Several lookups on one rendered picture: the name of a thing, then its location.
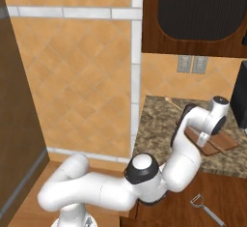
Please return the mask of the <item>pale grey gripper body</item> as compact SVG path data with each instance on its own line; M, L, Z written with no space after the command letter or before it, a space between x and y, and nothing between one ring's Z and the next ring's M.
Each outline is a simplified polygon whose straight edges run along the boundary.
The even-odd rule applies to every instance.
M209 134L207 134L205 132L201 132L198 136L198 140L197 140L196 144L202 148L206 144L206 142L208 141L209 138L210 138Z

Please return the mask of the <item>brown wooden cutting board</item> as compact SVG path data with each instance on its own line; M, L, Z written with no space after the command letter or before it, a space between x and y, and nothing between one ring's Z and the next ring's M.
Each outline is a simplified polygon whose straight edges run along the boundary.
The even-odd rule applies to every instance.
M192 143L196 143L199 137L199 132L192 127L185 129L185 135L189 138ZM224 130L219 133L212 135L203 147L199 150L205 156L212 156L216 153L222 153L223 155L227 150L236 148L238 146L237 142L231 138Z

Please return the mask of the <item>wooden spoon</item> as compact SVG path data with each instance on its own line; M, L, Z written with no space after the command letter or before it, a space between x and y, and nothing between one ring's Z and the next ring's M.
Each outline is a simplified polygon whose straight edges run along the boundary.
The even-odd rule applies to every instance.
M172 99L170 97L165 97L165 100L167 102L169 102L170 104L172 104L175 108L177 108L178 110L182 110L178 105L176 105L175 103L172 102Z

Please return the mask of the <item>black appliance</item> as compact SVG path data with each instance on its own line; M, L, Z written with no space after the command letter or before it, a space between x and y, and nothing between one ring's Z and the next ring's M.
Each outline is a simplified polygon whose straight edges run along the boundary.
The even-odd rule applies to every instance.
M240 128L247 128L247 61L242 61L231 97L231 108Z

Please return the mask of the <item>grey metal peeler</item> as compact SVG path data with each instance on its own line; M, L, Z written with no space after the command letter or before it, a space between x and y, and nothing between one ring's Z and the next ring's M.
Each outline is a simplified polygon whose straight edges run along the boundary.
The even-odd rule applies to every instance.
M190 204L194 208L202 208L220 227L227 227L225 222L219 218L211 209L204 205L204 197L201 194L196 195Z

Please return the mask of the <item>tall brown cabinet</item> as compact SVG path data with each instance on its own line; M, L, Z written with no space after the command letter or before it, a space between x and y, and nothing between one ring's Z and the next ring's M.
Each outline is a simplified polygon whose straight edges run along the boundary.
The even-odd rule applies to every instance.
M5 0L0 0L0 227L8 227L49 158Z

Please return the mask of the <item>grey wall socket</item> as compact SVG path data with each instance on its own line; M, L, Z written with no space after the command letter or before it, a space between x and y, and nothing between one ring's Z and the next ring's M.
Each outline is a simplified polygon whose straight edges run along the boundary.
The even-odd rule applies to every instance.
M179 55L178 72L190 73L192 57L190 55Z
M195 56L193 62L193 73L205 74L208 58L206 56Z

